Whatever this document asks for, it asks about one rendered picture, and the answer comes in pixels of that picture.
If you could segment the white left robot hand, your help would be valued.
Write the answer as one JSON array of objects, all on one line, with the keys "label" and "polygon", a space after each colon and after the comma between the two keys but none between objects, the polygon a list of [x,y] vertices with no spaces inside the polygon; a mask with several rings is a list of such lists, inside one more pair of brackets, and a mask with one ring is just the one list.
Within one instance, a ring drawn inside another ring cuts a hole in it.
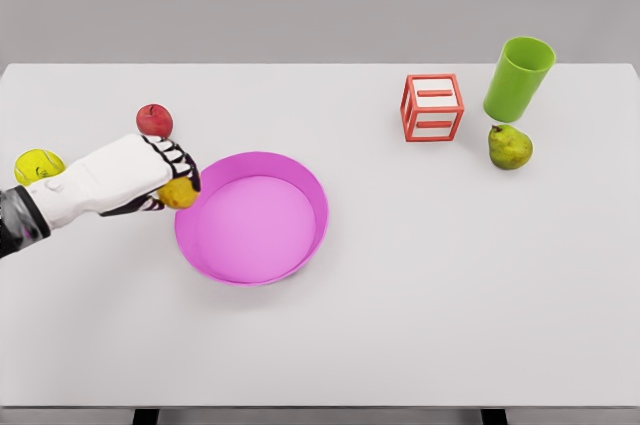
[{"label": "white left robot hand", "polygon": [[128,134],[78,159],[64,175],[72,202],[103,217],[164,209],[157,191],[173,180],[194,196],[201,191],[190,154],[159,136]]}]

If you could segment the yellow lemon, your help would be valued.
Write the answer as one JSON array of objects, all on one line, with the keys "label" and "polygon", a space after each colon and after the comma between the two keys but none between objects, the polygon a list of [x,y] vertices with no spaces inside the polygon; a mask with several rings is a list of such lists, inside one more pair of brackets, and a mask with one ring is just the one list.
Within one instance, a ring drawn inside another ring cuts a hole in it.
[{"label": "yellow lemon", "polygon": [[169,181],[157,190],[158,199],[172,209],[187,209],[199,196],[188,177],[180,177]]}]

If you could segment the pink round plate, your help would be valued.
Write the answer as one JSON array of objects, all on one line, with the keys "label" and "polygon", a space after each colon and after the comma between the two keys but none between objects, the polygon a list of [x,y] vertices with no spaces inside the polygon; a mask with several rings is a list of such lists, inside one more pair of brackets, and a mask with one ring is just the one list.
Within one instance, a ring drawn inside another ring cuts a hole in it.
[{"label": "pink round plate", "polygon": [[303,164],[270,152],[223,158],[201,173],[195,204],[175,215],[177,245],[204,276],[235,286],[277,282],[320,248],[329,201]]}]

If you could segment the red apple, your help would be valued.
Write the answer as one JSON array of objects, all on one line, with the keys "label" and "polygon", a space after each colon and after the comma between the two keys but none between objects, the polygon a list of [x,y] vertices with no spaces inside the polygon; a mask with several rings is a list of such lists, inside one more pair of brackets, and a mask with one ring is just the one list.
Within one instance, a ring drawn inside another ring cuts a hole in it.
[{"label": "red apple", "polygon": [[136,126],[144,135],[168,138],[173,131],[173,118],[162,105],[148,104],[138,110]]}]

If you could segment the yellow-green tennis ball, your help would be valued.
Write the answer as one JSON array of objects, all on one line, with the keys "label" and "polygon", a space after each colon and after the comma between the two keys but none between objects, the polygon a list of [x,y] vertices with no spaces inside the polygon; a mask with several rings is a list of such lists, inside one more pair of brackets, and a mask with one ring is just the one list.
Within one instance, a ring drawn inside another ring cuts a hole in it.
[{"label": "yellow-green tennis ball", "polygon": [[55,153],[45,149],[32,149],[21,154],[14,164],[14,176],[21,185],[30,185],[40,179],[64,172],[66,166]]}]

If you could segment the red white drawer cabinet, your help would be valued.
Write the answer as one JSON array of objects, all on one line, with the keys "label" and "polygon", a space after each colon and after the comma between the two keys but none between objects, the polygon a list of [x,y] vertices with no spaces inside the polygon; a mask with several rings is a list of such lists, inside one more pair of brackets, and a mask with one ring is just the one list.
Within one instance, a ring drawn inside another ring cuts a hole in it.
[{"label": "red white drawer cabinet", "polygon": [[407,142],[453,141],[464,111],[455,74],[406,76],[400,115]]}]

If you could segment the green pear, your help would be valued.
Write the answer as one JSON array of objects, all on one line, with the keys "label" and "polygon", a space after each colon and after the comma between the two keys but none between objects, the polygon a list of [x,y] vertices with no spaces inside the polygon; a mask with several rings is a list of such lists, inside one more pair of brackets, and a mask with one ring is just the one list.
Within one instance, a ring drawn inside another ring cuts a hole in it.
[{"label": "green pear", "polygon": [[503,170],[524,166],[533,155],[533,143],[528,135],[511,125],[493,125],[488,135],[491,162]]}]

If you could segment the green plastic cup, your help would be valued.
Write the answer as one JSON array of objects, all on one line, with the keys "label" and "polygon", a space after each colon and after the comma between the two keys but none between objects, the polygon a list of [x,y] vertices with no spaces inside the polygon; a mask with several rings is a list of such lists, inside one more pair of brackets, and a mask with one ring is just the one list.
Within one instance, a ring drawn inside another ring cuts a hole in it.
[{"label": "green plastic cup", "polygon": [[485,95],[484,111],[500,122],[520,119],[555,61],[554,50],[540,39],[509,39]]}]

